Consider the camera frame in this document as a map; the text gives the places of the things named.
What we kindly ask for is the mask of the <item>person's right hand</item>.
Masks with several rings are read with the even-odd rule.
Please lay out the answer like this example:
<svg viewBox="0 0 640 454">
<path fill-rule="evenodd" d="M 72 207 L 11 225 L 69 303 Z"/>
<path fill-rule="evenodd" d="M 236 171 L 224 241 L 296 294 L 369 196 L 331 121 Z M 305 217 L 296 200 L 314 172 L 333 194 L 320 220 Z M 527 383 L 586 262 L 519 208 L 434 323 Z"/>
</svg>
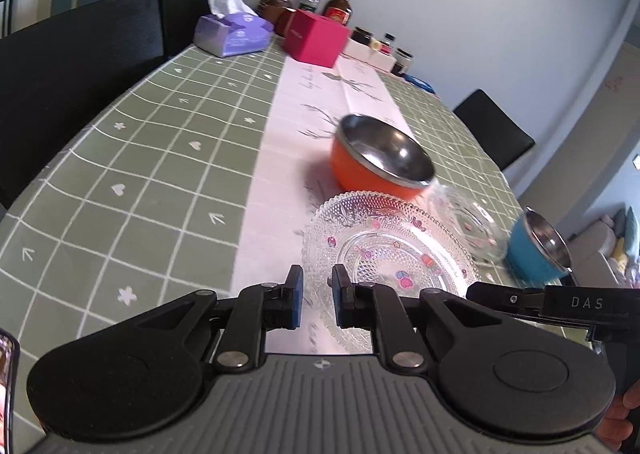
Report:
<svg viewBox="0 0 640 454">
<path fill-rule="evenodd" d="M 597 437 L 611 450 L 617 451 L 631 436 L 634 426 L 628 419 L 628 415 L 630 411 L 639 408 L 639 404 L 640 380 L 629 387 L 623 396 L 614 396 L 596 432 Z"/>
</svg>

